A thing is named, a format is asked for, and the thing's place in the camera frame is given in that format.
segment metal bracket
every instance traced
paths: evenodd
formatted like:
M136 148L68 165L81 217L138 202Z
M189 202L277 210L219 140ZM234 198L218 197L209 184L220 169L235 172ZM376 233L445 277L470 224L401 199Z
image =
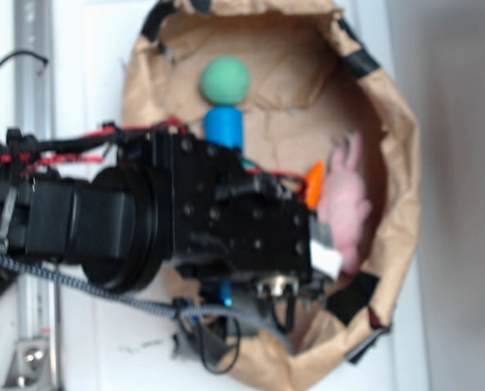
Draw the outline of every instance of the metal bracket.
M19 340L2 391L52 391L49 340Z

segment green foam ball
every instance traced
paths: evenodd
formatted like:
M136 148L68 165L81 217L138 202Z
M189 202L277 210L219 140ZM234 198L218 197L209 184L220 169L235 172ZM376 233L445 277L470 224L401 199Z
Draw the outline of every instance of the green foam ball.
M248 67L240 59L229 55L214 59L201 76L201 91L214 104L239 104L249 90Z

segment braided cable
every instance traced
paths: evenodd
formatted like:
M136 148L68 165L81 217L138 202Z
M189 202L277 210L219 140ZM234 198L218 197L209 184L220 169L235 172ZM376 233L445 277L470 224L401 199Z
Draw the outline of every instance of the braided cable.
M236 318L244 323L250 323L253 326L262 328L279 339L290 351L292 351L291 343L286 337L280 333L275 327L268 324L261 317L242 312L233 308L224 307L223 305L201 305L201 306L188 306L182 309L178 309L176 306L158 303L155 301L147 301L131 297L129 295L118 294L109 292L97 285L88 283L83 279L78 279L58 271L46 269L45 267L28 265L21 262L17 262L8 256L0 256L0 267L14 271L16 273L26 273L29 275L35 275L42 279L48 279L54 283L59 283L66 287L77 289L79 291L90 294L91 296L100 297L109 301L118 301L120 303L130 305L138 310L153 314L155 316L161 316L165 318L175 319L177 317L182 318L194 318L199 316L225 316Z

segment metal clamp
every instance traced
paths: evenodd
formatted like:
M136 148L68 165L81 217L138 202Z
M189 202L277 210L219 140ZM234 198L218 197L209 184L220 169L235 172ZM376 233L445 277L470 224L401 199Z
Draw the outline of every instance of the metal clamp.
M52 391L49 357L46 338L18 341L2 391Z
M13 211L15 210L16 198L18 196L18 187L12 183L7 192L6 199L4 201L4 208L2 210L2 216L0 217L0 256L7 254L9 248L9 239L7 234L9 233L9 225L13 217Z

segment cable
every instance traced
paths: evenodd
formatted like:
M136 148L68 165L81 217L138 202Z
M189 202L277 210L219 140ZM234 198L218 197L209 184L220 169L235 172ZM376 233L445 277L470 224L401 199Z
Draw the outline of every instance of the cable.
M62 164L62 163L103 163L104 161L104 156L101 155L88 155L88 156L82 156L82 155L75 155L75 154L58 154L54 156L48 156L48 157L41 157L39 160L35 161L32 165L26 167L22 173L21 177L23 177L26 174L31 174L34 173L38 167L41 165L44 165L45 167L50 167L52 165L56 164Z
M231 319L234 321L235 332L237 334L237 340L235 341L235 355L232 362L225 369L221 369L220 371L213 369L208 365L206 356L204 354L203 327L201 326L201 323L198 323L197 325L197 333L199 337L199 356L201 357L201 363L203 364L204 369L206 369L210 373L213 373L214 375L224 375L225 373L230 372L239 358L239 353L241 351L241 339L243 337L243 334L241 333L241 325L239 324L238 320L236 318Z
M31 57L34 57L35 59L42 61L44 64L44 67L47 66L49 63L49 60L44 57L43 55L39 55L35 53L34 51L26 51L26 50L17 50L17 51L12 51L8 55L2 57L0 59L0 67L3 66L9 59L12 59L13 57L16 57L17 55L30 55Z
M266 173L266 174L273 175L273 176L275 176L275 177L277 177L281 180L288 181L288 182L295 182L295 183L299 184L299 190L296 191L296 193L299 196L303 196L305 191L306 191L306 188L308 187L308 184L306 183L306 179L300 174L293 173L293 172L290 172L290 171L276 170L276 169L265 170L265 169L262 169L261 167L259 167L257 165L257 163L255 163L251 160L244 159L243 161L245 163L253 165L253 167L249 167L249 168L245 169L246 172L249 173L249 174Z
M114 125L105 125L101 130L94 131L82 138L70 138L55 141L25 140L20 144L20 152L23 160L31 159L33 154L42 152L55 152L60 155L80 155L105 143L121 144L143 137L147 132L167 130L168 122L161 122L150 127L125 127L116 128ZM0 145L0 161L10 161L10 148Z
M41 266L28 265L17 262L8 256L0 256L0 267L14 271L16 273L27 273L30 275L36 275L42 279L48 279L54 283L65 285L70 288L74 288L90 294L91 296L100 297L102 299L110 301L118 301L120 303L130 305L138 310L153 314L155 316L162 316L165 318L178 319L182 318L194 318L200 316L225 316L229 318L238 319L241 322L249 323L254 327L262 328L275 336L280 340L290 352L293 352L293 346L290 341L280 333L275 327L268 324L261 317L242 312L233 308L224 307L223 305L201 305L201 306L188 306L185 308L176 307L170 304L158 303L154 301L140 300L128 295L120 295L117 293L106 291L105 289L87 283L82 279L76 279L70 275L65 275L57 271L48 270Z

